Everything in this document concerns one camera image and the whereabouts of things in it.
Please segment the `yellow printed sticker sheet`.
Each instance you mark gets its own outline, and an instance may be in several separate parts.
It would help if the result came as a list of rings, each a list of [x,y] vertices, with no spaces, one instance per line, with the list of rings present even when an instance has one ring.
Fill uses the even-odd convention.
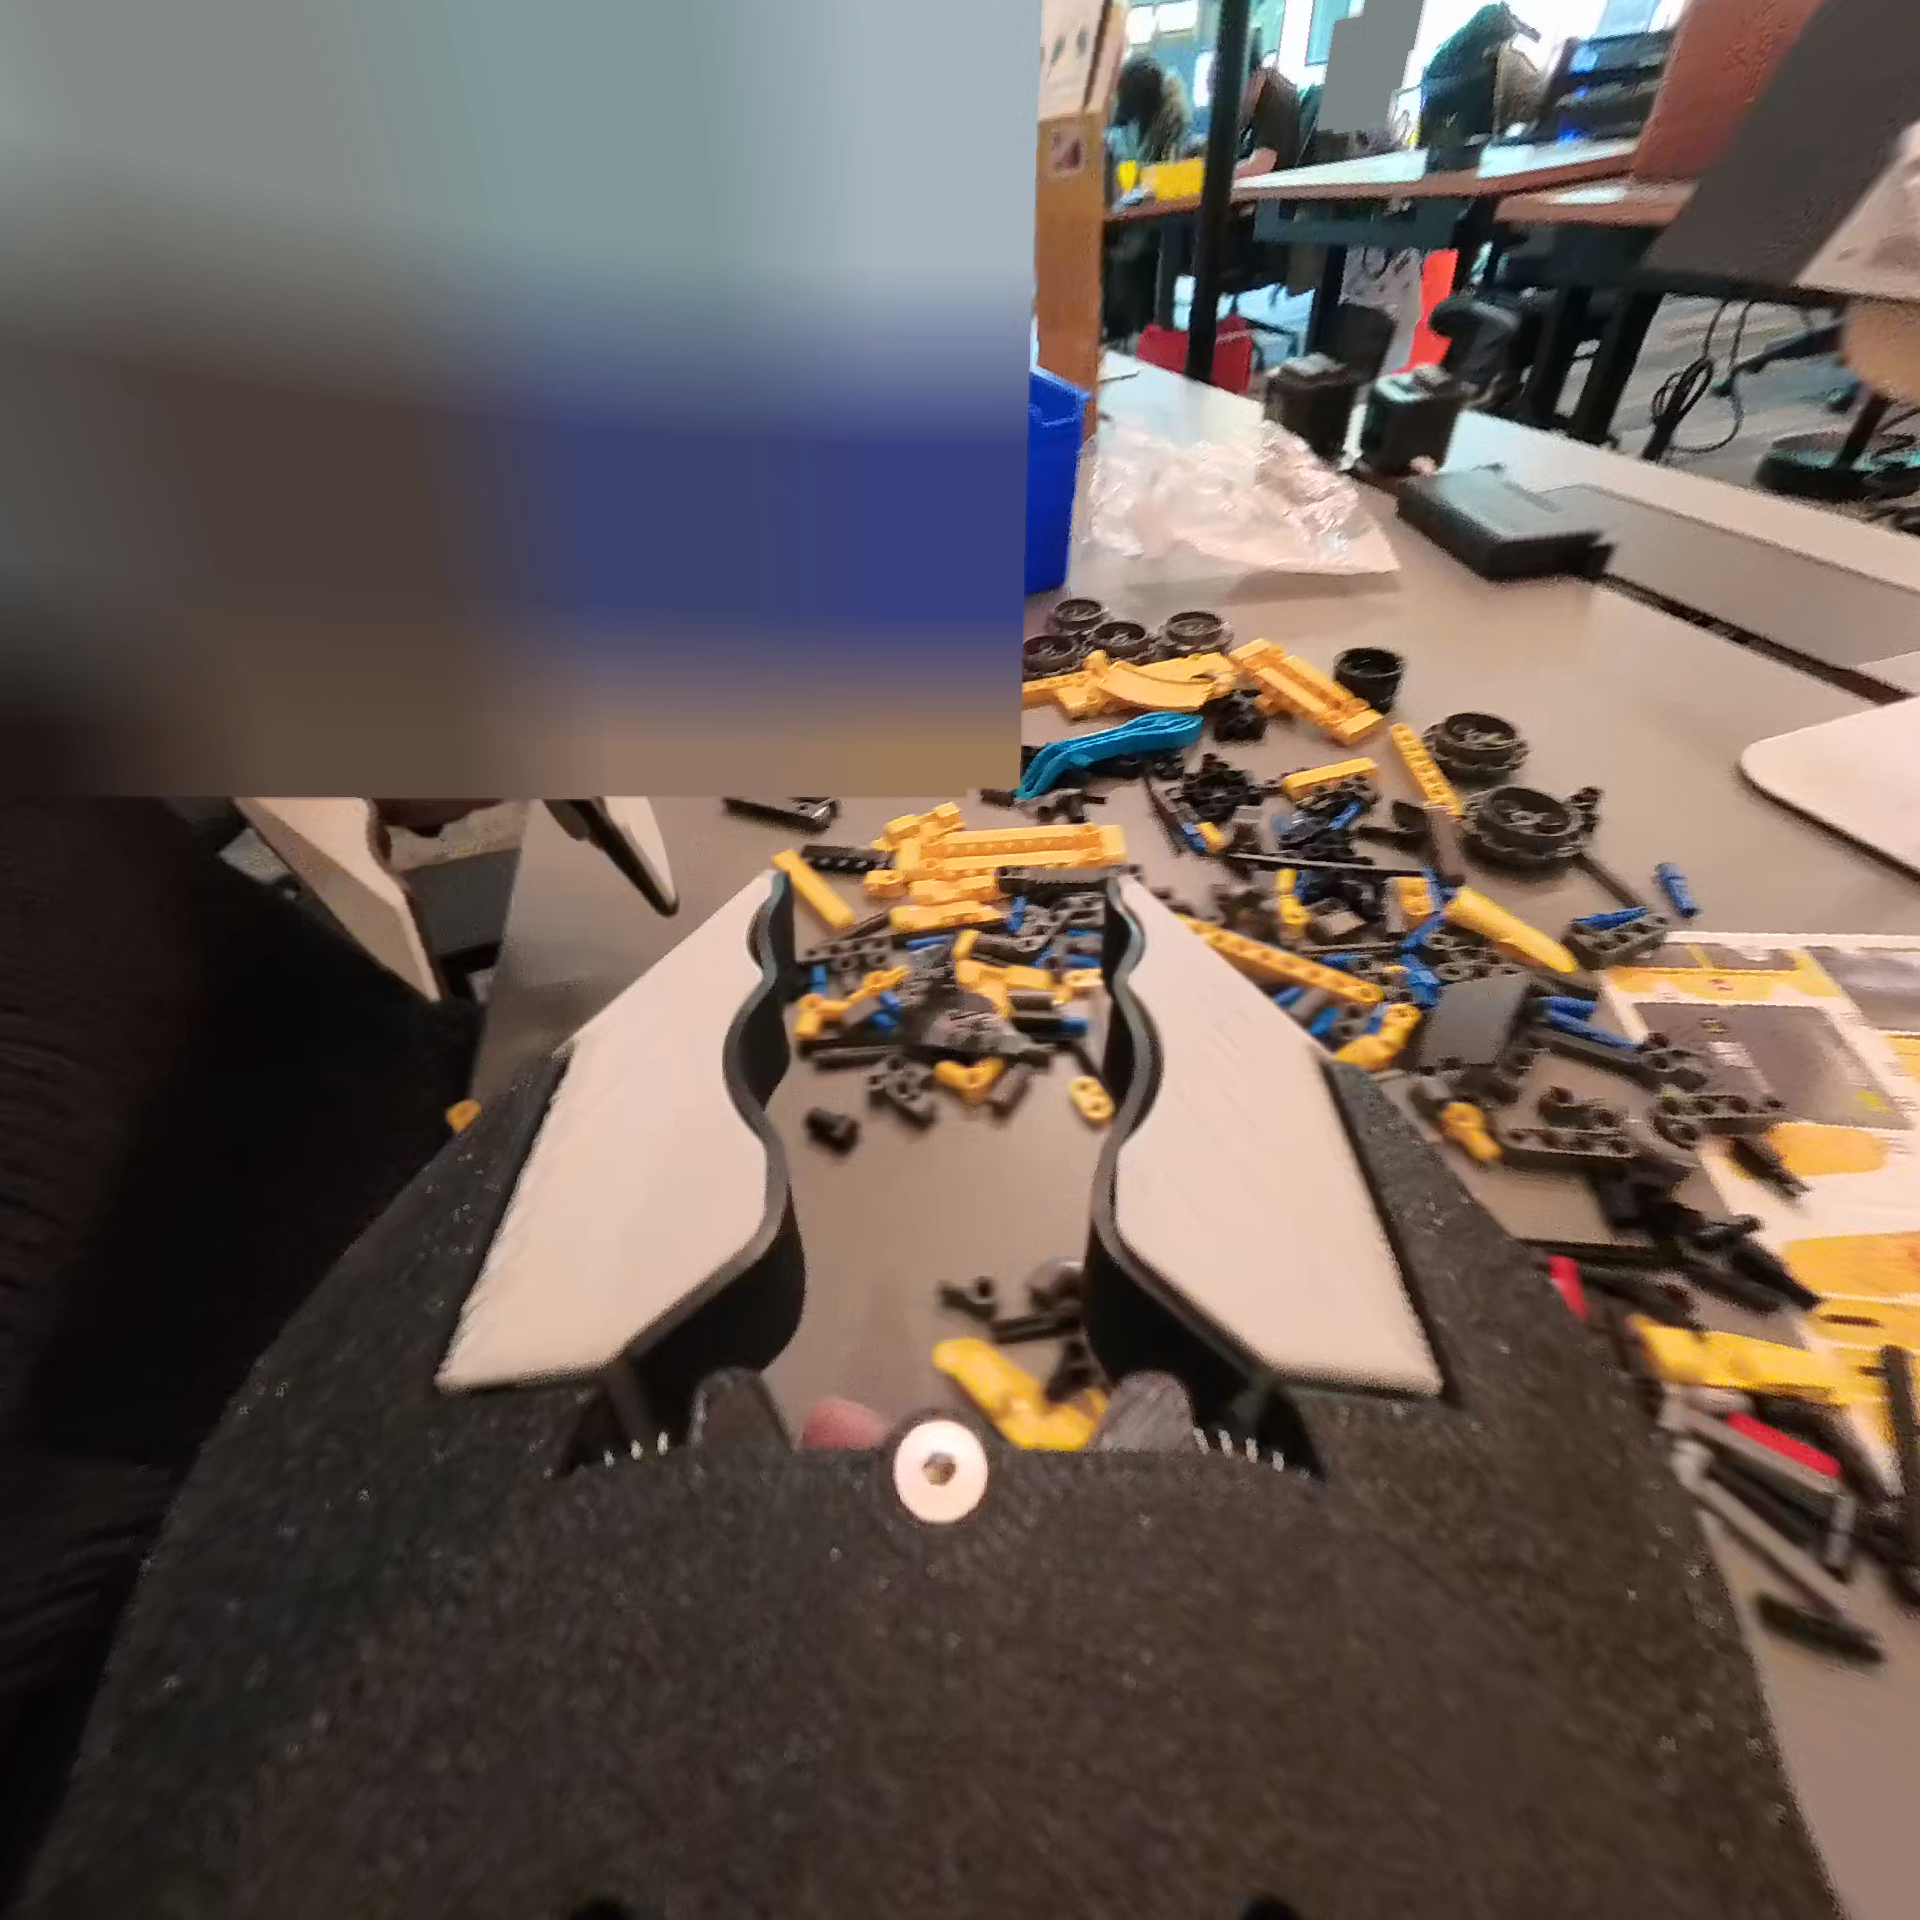
[[[1918,1341],[1918,943],[1886,934],[1697,934],[1602,978],[1634,1038],[1664,1037],[1736,1093],[1769,1095],[1763,1132],[1800,1182],[1778,1195],[1729,1147],[1702,1155],[1716,1197],[1814,1294],[1793,1339],[1846,1379],[1843,1414],[1896,1467],[1879,1352]]]

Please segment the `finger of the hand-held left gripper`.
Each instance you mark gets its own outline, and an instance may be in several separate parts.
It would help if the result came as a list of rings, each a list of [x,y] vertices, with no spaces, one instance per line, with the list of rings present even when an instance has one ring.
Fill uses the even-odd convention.
[[[679,890],[648,798],[549,798],[545,811],[563,835],[599,852],[656,914],[679,913]]]
[[[340,933],[425,1001],[445,986],[368,798],[242,798],[240,815]]]

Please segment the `cardboard box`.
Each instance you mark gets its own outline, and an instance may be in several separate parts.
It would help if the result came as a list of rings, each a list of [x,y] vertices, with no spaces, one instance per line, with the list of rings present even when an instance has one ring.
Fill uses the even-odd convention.
[[[1036,362],[1091,394],[1100,369],[1105,133],[1126,53],[1121,3],[1041,3],[1034,144]]]

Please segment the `brown bag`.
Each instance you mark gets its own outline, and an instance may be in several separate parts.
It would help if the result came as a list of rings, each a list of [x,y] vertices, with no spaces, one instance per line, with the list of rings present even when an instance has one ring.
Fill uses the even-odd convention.
[[[1811,10],[1804,3],[1683,4],[1628,178],[1700,180],[1731,146]]]

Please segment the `red crate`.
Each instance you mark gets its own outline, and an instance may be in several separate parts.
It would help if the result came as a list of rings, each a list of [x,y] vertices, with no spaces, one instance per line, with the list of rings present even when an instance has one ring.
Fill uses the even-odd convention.
[[[1139,364],[1169,375],[1188,375],[1189,335],[1186,329],[1147,322],[1133,347],[1132,357]],[[1213,324],[1211,364],[1207,385],[1244,398],[1254,378],[1255,336],[1239,314],[1226,314]]]

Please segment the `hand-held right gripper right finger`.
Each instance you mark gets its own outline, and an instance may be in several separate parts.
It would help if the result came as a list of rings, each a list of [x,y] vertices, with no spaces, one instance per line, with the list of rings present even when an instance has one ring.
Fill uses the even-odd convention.
[[[1446,1374],[1363,1171],[1372,1095],[1132,877],[1107,888],[1105,1086],[1081,1327],[1107,1380],[1433,1403]]]

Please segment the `long brown desk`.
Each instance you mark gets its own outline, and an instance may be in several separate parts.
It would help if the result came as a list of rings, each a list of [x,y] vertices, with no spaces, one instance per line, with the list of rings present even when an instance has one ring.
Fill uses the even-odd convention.
[[[1346,246],[1454,246],[1460,222],[1504,201],[1632,172],[1638,138],[1487,146],[1470,166],[1427,166],[1426,151],[1357,156],[1234,180],[1232,209],[1255,210],[1261,238]]]

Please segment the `black pole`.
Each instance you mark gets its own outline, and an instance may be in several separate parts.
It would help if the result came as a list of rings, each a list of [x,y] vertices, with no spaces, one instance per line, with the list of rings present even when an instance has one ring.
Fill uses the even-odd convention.
[[[1210,385],[1216,366],[1221,252],[1227,241],[1235,187],[1235,151],[1242,92],[1247,75],[1252,3],[1219,3],[1211,60],[1207,144],[1197,213],[1191,227],[1191,296],[1183,376]]]

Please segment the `blue plastic bin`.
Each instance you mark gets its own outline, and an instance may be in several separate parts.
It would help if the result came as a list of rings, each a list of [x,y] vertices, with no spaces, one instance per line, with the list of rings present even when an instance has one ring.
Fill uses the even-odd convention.
[[[1090,392],[1032,366],[1025,396],[1021,590],[1032,599],[1068,577]]]

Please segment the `black backing board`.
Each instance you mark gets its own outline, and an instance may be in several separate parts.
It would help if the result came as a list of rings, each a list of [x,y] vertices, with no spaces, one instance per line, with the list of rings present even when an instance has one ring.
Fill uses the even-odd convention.
[[[1918,6],[1821,4],[1643,254],[1673,292],[1915,296]]]

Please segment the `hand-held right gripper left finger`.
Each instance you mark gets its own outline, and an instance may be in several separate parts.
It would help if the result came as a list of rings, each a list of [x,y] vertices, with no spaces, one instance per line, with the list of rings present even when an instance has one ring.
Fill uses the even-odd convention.
[[[770,1105],[794,920],[792,885],[758,875],[558,1049],[441,1398],[577,1387],[625,1439],[678,1443],[712,1382],[792,1344],[805,1256]]]

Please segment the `clear plastic bag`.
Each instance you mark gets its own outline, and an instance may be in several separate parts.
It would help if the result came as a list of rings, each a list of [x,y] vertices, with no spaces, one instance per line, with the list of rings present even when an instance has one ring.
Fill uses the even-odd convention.
[[[1399,570],[1360,487],[1266,423],[1226,443],[1104,426],[1081,495],[1079,536],[1133,562],[1333,580]]]

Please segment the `black power adapter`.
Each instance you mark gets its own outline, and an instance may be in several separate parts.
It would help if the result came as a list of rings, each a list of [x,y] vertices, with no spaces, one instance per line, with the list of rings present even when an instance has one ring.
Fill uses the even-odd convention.
[[[1497,466],[1407,477],[1397,488],[1397,518],[1491,584],[1591,582],[1616,553],[1603,529],[1523,490]]]

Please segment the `white book stand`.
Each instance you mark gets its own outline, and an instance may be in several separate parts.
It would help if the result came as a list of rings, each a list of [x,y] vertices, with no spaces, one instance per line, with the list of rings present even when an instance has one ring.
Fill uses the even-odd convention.
[[[1738,768],[1763,798],[1918,877],[1918,697],[1763,736]]]

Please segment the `pile of toy building parts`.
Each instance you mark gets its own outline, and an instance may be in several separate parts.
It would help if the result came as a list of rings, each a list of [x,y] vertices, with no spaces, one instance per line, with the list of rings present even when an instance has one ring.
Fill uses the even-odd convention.
[[[1017,787],[978,793],[996,812],[980,826],[944,802],[868,845],[776,859],[823,933],[787,989],[798,1053],[866,1068],[871,1098],[912,1125],[932,1118],[934,1084],[1009,1111],[1068,1053],[1071,1106],[1110,1126],[1118,1070],[1091,1065],[1079,1004],[1101,996],[1105,892],[1137,870],[1126,830],[1088,806],[1107,802],[1100,784],[1135,779],[1169,842],[1227,875],[1210,914],[1157,900],[1276,1019],[1330,1062],[1407,1080],[1412,1111],[1473,1165],[1591,1190],[1611,1241],[1555,1242],[1538,1261],[1569,1308],[1590,1290],[1611,1302],[1632,1362],[1706,1401],[1681,1421],[1703,1507],[1785,1586],[1759,1594],[1762,1624],[1854,1667],[1883,1663],[1843,1600],[1814,1596],[1787,1561],[1843,1590],[1872,1555],[1915,1585],[1911,1487],[1883,1493],[1849,1428],[1881,1391],[1881,1351],[1899,1347],[1893,1452],[1915,1467],[1915,1335],[1867,1321],[1842,1387],[1838,1361],[1702,1333],[1697,1290],[1838,1335],[1846,1284],[1772,1251],[1756,1219],[1711,1221],[1673,1197],[1713,1143],[1787,1203],[1852,1168],[1818,1158],[1840,1131],[1811,1122],[1729,1027],[1805,1004],[1710,1006],[1717,976],[1666,966],[1683,957],[1667,909],[1694,909],[1685,877],[1656,866],[1651,902],[1606,872],[1591,856],[1603,793],[1523,784],[1527,743],[1504,718],[1412,729],[1393,712],[1397,655],[1348,650],[1326,674],[1264,638],[1227,648],[1201,613],[1127,653],[1142,628],[1069,627],[1079,613],[1098,603],[1061,603],[1027,645],[1052,674],[1021,701],[1116,726],[1027,749]]]

